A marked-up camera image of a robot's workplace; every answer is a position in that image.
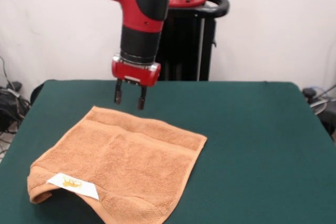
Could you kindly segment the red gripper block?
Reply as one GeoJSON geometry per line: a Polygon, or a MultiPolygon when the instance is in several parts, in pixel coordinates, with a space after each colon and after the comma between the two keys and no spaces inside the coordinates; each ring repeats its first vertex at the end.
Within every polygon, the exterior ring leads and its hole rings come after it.
{"type": "Polygon", "coordinates": [[[141,86],[141,94],[138,99],[138,110],[143,110],[146,99],[147,87],[156,84],[161,71],[161,65],[157,62],[151,65],[135,65],[124,61],[120,55],[112,57],[112,74],[116,80],[114,91],[114,103],[120,104],[122,98],[122,81],[133,81],[141,86]]]}

